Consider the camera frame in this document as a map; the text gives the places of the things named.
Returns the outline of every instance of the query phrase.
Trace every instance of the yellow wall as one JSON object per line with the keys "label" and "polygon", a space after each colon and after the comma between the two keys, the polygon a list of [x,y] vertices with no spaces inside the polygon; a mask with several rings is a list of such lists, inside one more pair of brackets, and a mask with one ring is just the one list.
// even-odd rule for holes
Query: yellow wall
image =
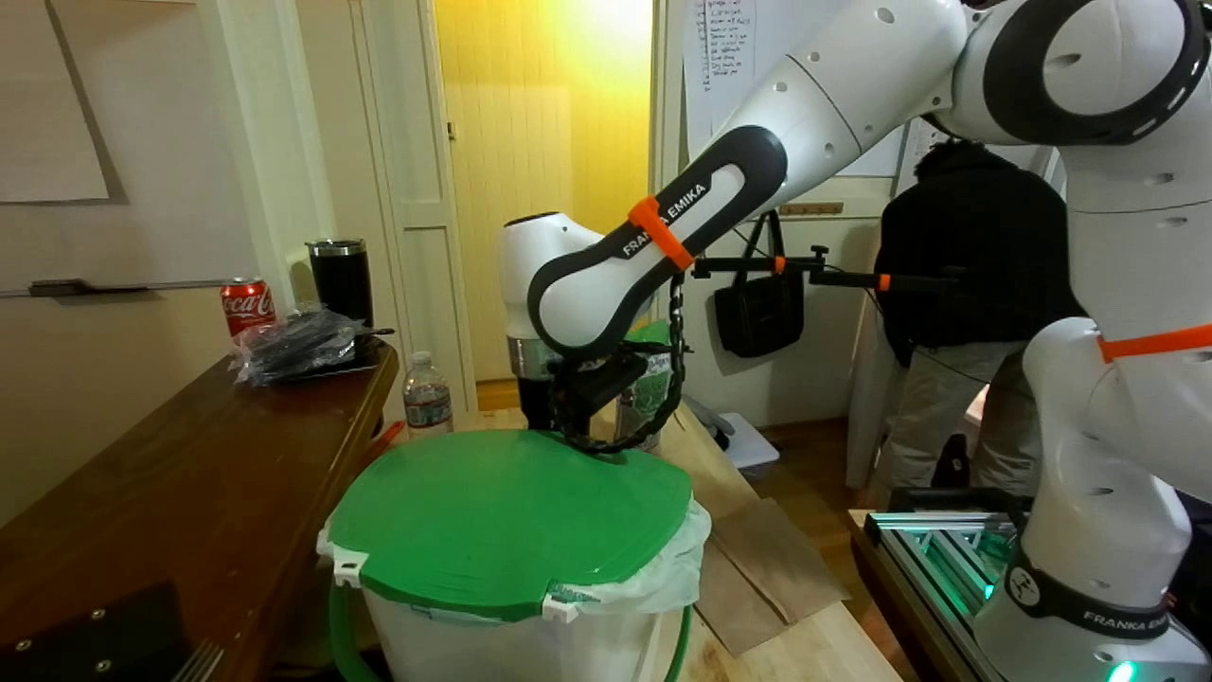
{"label": "yellow wall", "polygon": [[453,145],[491,145],[478,141],[487,131],[474,131],[474,112],[460,99],[467,90],[491,90],[487,117],[529,117],[529,124],[510,124],[510,137],[527,145],[515,145],[506,165],[563,176],[550,177],[563,196],[517,186],[540,181],[540,176],[500,176],[497,190],[563,200],[536,210],[561,210],[598,230],[613,227],[646,195],[651,4],[433,0],[433,11]]}

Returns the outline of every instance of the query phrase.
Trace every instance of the red can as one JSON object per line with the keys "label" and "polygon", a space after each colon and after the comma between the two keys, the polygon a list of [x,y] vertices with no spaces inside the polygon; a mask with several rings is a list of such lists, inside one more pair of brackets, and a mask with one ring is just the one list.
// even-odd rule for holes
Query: red can
{"label": "red can", "polygon": [[224,302],[229,338],[237,338],[243,331],[255,331],[255,325],[267,325],[277,319],[264,282],[236,276],[219,287],[219,302]]}

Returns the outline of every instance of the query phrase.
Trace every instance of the black jacket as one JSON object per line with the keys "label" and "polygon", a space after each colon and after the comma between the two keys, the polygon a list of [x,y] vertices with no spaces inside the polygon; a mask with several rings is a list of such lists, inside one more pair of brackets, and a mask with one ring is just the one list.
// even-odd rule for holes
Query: black jacket
{"label": "black jacket", "polygon": [[882,211],[876,268],[953,286],[880,295],[900,366],[911,345],[1025,343],[1053,319],[1079,314],[1063,200],[1048,181],[982,145],[933,148],[915,177]]}

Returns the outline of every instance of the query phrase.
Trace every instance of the cup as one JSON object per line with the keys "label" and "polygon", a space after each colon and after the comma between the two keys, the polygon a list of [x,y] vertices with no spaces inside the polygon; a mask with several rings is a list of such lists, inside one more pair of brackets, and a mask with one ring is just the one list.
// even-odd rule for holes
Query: cup
{"label": "cup", "polygon": [[359,241],[308,242],[317,302],[373,331],[370,268]]}

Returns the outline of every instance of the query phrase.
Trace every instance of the white trash bin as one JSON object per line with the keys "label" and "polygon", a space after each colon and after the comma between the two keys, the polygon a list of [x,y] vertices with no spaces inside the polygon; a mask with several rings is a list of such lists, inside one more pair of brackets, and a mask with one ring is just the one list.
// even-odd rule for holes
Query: white trash bin
{"label": "white trash bin", "polygon": [[392,679],[633,682],[657,618],[688,627],[708,529],[688,478],[646,453],[603,462],[540,434],[407,441],[347,486],[317,544],[338,669],[365,679],[347,672],[359,588]]}

